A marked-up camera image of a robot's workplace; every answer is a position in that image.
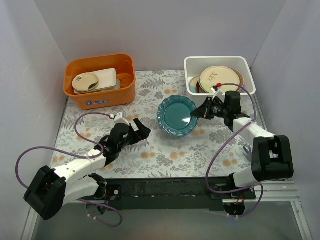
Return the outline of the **cream blue tree plate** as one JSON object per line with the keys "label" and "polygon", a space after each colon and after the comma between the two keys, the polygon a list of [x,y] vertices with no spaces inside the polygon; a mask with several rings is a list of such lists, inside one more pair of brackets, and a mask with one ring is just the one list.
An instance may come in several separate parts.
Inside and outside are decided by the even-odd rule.
{"label": "cream blue tree plate", "polygon": [[195,76],[193,77],[190,82],[189,82],[189,90],[191,93],[193,94],[198,94],[197,93],[197,89],[196,89],[196,86],[197,86],[197,83],[199,83],[199,80],[200,80],[200,76]]}

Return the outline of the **dark teal scalloped plate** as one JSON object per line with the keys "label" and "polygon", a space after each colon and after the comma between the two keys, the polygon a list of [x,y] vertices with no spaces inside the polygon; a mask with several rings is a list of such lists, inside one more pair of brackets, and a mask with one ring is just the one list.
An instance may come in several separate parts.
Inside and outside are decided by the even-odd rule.
{"label": "dark teal scalloped plate", "polygon": [[191,115],[196,104],[187,96],[171,95],[158,106],[156,120],[165,133],[184,137],[197,127],[199,119]]}

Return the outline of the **pink plate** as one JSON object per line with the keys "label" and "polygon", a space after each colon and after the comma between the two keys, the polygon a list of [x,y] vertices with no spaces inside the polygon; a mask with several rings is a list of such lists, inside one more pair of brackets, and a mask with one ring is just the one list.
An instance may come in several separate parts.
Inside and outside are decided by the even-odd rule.
{"label": "pink plate", "polygon": [[233,70],[237,74],[237,76],[239,77],[239,85],[241,87],[244,87],[245,80],[244,80],[243,75],[238,70],[236,70],[235,68],[229,67],[229,69]]}

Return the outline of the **cream green twig plate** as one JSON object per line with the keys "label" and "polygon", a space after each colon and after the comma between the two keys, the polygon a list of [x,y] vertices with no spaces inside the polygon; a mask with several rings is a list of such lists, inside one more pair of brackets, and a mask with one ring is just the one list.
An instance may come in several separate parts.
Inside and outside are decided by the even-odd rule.
{"label": "cream green twig plate", "polygon": [[213,93],[211,88],[217,84],[236,84],[222,86],[220,90],[223,93],[237,91],[239,89],[238,85],[241,84],[241,79],[234,70],[225,66],[211,66],[201,73],[199,85],[206,93]]}

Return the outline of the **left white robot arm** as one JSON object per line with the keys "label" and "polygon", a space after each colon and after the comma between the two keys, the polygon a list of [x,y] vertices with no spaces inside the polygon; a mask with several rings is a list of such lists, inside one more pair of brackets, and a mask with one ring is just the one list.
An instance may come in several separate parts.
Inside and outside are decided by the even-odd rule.
{"label": "left white robot arm", "polygon": [[130,123],[117,122],[110,134],[97,142],[92,150],[82,158],[50,168],[44,166],[38,170],[27,188],[23,199],[44,220],[54,217],[60,209],[83,197],[101,200],[107,193],[107,181],[96,170],[115,161],[120,152],[146,140],[151,130],[135,118],[134,130]]}

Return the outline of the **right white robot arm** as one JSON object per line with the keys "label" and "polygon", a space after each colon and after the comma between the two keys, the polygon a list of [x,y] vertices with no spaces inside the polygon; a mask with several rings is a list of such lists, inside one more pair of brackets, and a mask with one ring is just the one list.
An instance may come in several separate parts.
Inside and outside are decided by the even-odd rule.
{"label": "right white robot arm", "polygon": [[218,97],[207,97],[200,107],[191,112],[191,116],[207,120],[222,118],[233,132],[232,138],[240,135],[250,146],[251,166],[227,178],[225,192],[230,198],[239,198],[246,189],[260,182],[293,177],[289,138],[264,130],[255,123],[255,119],[243,113],[239,92],[228,91],[224,101]]}

